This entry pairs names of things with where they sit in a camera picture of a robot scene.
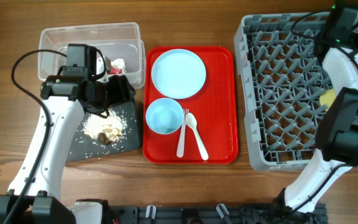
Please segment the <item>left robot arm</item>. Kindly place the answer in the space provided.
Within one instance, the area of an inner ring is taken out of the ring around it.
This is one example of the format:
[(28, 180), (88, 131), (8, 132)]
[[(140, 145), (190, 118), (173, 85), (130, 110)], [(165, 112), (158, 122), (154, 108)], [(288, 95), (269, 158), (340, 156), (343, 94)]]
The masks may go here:
[(36, 97), (39, 121), (21, 170), (0, 194), (0, 223), (118, 223), (107, 200), (84, 199), (66, 207), (60, 202), (62, 174), (71, 141), (85, 114), (108, 118), (123, 106), (135, 113), (135, 89), (125, 75), (101, 82), (97, 71), (102, 52), (86, 44), (69, 44), (66, 64), (49, 76)]

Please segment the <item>rice and mushroom leftovers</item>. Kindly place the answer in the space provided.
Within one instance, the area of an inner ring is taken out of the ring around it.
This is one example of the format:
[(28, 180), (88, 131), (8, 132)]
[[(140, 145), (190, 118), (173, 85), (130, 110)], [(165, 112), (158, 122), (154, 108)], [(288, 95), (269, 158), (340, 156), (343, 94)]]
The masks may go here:
[(110, 142), (119, 142), (126, 137), (127, 119), (123, 114), (109, 109), (109, 116), (101, 118), (91, 114), (82, 123), (81, 131), (91, 139), (98, 140), (98, 135), (103, 133)]

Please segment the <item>white napkin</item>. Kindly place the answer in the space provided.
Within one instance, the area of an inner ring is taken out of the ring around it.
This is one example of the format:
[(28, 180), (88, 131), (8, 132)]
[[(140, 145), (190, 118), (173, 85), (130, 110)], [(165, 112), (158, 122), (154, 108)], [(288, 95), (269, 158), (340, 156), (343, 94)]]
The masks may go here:
[(126, 73), (126, 64), (124, 59), (117, 58), (111, 62), (111, 68), (120, 68), (122, 69), (123, 73)]

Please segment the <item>light blue bowl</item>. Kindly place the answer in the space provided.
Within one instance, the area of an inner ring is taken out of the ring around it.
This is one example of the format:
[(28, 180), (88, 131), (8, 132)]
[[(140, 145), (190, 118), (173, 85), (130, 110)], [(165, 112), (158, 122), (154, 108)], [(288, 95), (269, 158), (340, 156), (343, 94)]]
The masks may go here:
[(159, 98), (146, 109), (145, 121), (147, 126), (157, 134), (172, 134), (183, 122), (184, 110), (181, 105), (171, 98)]

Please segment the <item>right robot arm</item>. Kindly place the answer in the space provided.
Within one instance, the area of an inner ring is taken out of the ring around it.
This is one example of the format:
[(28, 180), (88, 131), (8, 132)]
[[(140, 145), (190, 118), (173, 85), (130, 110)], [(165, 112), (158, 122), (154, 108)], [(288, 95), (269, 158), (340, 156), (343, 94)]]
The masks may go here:
[(318, 35), (314, 55), (336, 94), (315, 132), (316, 152), (298, 178), (282, 189), (268, 211), (270, 222), (312, 222), (318, 200), (358, 166), (358, 6), (336, 1)]

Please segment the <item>red snack wrapper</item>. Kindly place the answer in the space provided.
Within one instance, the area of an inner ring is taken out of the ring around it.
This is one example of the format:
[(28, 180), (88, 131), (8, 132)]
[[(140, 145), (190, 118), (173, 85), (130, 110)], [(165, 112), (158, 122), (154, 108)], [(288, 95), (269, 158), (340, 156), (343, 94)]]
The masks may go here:
[(123, 71), (120, 68), (112, 68), (108, 74), (109, 75), (119, 75), (119, 74), (123, 74)]

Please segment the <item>yellow cup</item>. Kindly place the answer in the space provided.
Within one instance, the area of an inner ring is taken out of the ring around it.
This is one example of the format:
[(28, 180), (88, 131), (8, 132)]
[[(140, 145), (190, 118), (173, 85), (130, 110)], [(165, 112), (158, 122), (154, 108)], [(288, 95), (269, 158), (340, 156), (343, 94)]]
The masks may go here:
[(336, 99), (336, 93), (334, 89), (330, 89), (320, 95), (319, 103), (324, 108), (325, 111), (328, 111), (335, 99)]

